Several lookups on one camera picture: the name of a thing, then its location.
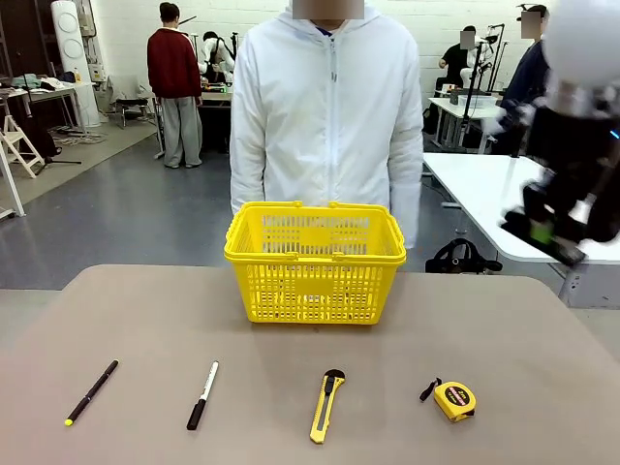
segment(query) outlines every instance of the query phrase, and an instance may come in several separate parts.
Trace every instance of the basket rim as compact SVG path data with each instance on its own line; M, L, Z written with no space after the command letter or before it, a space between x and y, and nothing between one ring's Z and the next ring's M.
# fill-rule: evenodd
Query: basket rim
M387 226L394 238L397 246L395 255L346 255L342 253L332 254L331 257L300 257L297 252L268 254L262 252L240 253L231 250L233 245L233 236L236 232L241 219L244 218L246 212L250 209L260 208L286 208L325 211L332 209L350 209L358 211L380 211L386 216ZM224 247L224 257L232 264L355 264L355 265L402 265L407 261L407 250L405 249L405 238L398 227L396 219L391 215L389 210L382 205L366 205L358 203L340 203L332 201L328 206L304 206L301 201L251 201L243 204L241 209L234 215L229 231L226 234L226 246Z

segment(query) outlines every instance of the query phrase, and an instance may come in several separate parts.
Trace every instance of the jacket zipper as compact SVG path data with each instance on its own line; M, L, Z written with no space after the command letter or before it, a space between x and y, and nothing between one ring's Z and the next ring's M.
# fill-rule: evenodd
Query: jacket zipper
M331 37L329 39L329 47L330 47L330 70L331 70L331 79L329 80L329 122L328 122L328 150L329 150L329 158L328 158L328 173L329 176L327 178L327 201L332 202L335 201L336 198L334 192L334 169L337 163L337 124L336 124L336 104L337 104L337 94L336 94L336 84L338 82L338 71L337 71L337 62L336 62L336 44L335 39Z

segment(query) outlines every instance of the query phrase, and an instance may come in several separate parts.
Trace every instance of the gray pants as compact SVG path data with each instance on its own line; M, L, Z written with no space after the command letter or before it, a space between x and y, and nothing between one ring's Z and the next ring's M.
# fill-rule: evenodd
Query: gray pants
M202 163L202 123L194 97L162 99L162 116L166 138L164 164L178 167L183 152L186 165Z

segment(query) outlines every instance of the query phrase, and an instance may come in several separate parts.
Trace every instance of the white marker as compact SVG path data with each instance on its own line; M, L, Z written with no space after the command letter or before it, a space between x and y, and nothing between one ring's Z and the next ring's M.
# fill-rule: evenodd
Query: white marker
M190 420L187 422L187 429L189 429L190 431L195 431L196 428L198 428L198 423L201 421L202 411L204 410L206 400L208 399L209 393L211 392L211 386L213 386L213 380L215 379L215 374L217 373L217 369L219 366L220 363L218 361L214 361L211 365L209 377L206 379L206 384L204 385L204 392L202 393L198 403L194 406L194 410L192 411Z

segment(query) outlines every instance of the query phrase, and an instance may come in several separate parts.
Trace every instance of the dark red sweater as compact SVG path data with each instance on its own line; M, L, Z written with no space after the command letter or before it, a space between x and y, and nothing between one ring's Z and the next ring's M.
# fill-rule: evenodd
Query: dark red sweater
M202 94L198 60L189 38L159 29L148 40L148 80L157 97L181 99Z

